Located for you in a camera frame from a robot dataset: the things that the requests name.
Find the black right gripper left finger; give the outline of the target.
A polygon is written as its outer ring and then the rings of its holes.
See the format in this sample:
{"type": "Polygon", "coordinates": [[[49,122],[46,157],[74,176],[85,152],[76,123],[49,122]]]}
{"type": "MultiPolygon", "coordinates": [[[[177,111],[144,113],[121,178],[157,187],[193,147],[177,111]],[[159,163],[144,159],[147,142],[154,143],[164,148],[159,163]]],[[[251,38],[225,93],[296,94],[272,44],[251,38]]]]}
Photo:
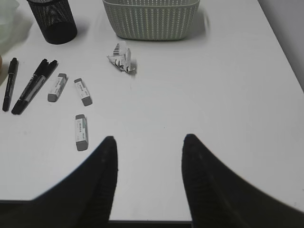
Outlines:
{"type": "Polygon", "coordinates": [[[71,174],[29,203],[2,214],[2,228],[105,228],[117,185],[116,140],[107,136],[71,174]]]}

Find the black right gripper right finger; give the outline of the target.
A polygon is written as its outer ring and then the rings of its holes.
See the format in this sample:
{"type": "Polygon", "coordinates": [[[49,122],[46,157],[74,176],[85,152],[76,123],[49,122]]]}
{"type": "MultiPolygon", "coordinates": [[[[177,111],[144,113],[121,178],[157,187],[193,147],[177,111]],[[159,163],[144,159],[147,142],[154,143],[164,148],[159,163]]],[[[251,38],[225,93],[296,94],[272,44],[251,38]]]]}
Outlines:
{"type": "Polygon", "coordinates": [[[194,228],[302,228],[303,212],[234,173],[194,134],[182,148],[183,185],[194,228]]]}

